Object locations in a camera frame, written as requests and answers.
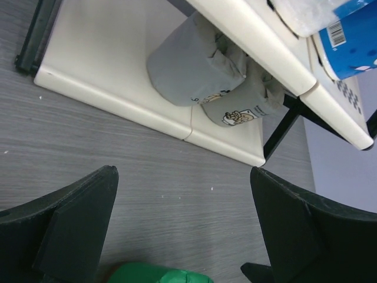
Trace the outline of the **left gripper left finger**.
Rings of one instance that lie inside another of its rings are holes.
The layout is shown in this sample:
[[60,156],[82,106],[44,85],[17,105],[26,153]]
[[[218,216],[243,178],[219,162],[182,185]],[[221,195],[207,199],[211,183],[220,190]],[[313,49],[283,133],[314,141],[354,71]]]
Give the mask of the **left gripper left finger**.
[[1,211],[1,282],[94,282],[118,180],[103,166]]

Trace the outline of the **blue roll front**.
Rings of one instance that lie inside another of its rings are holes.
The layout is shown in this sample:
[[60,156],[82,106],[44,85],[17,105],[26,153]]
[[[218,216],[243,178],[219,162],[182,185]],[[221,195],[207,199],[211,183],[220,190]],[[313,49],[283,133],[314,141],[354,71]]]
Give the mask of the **blue roll front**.
[[376,68],[376,1],[342,1],[335,21],[312,35],[320,61],[333,80]]

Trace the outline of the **blue roll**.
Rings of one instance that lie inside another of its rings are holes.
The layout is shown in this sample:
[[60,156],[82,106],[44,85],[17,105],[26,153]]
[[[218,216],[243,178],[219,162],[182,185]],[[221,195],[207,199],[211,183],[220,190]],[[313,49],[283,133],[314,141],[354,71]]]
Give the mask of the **blue roll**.
[[336,22],[335,10],[343,0],[280,0],[272,1],[277,14],[298,36],[308,37]]
[[320,61],[333,80],[376,68],[376,1],[342,1],[335,21],[312,35]]

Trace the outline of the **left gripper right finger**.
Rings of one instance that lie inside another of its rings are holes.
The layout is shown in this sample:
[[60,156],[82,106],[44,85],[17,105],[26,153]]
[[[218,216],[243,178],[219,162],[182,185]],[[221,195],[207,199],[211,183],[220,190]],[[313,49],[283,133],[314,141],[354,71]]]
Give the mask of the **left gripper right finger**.
[[250,172],[270,263],[246,262],[250,282],[375,282],[376,214],[298,187],[259,167]]

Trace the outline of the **grey paper roll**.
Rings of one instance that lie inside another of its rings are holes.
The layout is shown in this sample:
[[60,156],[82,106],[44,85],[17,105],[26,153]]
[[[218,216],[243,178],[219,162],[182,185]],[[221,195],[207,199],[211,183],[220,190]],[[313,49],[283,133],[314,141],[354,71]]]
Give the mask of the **grey paper roll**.
[[218,99],[246,79],[246,53],[199,12],[189,16],[151,53],[153,87],[176,106]]
[[284,98],[284,86],[267,71],[254,66],[242,84],[202,108],[217,125],[234,127],[273,114],[281,108]]

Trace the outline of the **cream three-tier checkered shelf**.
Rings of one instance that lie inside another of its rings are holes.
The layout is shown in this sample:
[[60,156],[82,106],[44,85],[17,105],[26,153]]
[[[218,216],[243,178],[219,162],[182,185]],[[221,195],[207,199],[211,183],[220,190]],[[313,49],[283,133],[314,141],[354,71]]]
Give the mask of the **cream three-tier checkered shelf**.
[[[177,107],[153,88],[147,57],[196,9],[293,95],[268,141],[262,122],[223,128],[200,106]],[[252,166],[274,152],[299,115],[359,150],[376,139],[355,78],[328,77],[311,38],[297,37],[273,1],[39,1],[15,66],[40,87]]]

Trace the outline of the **green paper roll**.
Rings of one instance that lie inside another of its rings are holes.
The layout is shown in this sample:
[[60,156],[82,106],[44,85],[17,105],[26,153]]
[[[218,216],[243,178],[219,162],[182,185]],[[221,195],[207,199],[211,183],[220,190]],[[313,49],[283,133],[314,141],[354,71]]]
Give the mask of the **green paper roll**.
[[109,272],[104,282],[129,282],[129,283],[164,283],[164,282],[203,282],[212,283],[207,275],[193,271],[153,265],[143,262],[128,262],[116,266]]

